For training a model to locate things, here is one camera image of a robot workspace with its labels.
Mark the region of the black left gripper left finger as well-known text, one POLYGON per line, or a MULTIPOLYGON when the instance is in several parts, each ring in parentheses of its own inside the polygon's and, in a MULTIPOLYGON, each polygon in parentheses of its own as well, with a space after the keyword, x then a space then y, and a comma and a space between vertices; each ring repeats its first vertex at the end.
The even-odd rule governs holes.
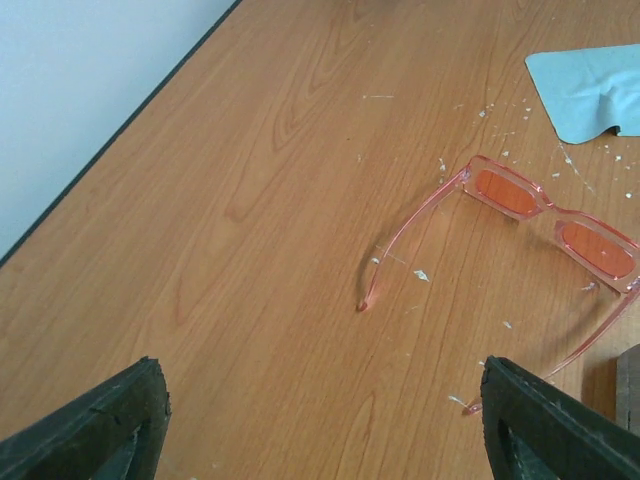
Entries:
POLYGON ((1 441, 3 479, 153 479, 171 417, 160 363, 143 357, 1 441))

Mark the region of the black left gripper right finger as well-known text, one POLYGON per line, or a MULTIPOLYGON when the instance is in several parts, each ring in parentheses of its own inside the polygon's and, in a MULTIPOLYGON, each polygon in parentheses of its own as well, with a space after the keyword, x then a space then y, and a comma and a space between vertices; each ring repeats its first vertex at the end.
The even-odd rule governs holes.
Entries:
POLYGON ((495 479, 637 479, 639 437, 504 357, 485 360, 484 445, 495 479))

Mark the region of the grey glasses case green lining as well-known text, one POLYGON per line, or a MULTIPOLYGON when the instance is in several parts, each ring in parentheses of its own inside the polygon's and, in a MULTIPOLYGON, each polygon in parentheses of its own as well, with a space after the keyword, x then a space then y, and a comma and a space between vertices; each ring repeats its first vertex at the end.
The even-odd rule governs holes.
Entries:
POLYGON ((616 423, 638 436, 640 433, 640 345, 616 361, 616 423))

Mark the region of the pink transparent sunglasses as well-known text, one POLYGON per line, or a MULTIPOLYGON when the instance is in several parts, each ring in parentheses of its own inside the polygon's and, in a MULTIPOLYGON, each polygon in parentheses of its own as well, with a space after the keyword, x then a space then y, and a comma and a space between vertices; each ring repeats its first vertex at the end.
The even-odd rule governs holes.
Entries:
POLYGON ((359 265, 356 308, 434 315, 436 377, 476 417, 490 355, 576 390, 638 341, 639 247, 479 155, 387 222, 359 265))

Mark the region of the light blue cleaning cloth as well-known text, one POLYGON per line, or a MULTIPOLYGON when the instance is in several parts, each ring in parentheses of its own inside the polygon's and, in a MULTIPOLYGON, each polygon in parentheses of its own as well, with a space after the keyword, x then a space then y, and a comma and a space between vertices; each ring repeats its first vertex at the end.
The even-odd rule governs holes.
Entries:
POLYGON ((561 141, 639 135, 637 44, 535 53, 525 64, 561 141))

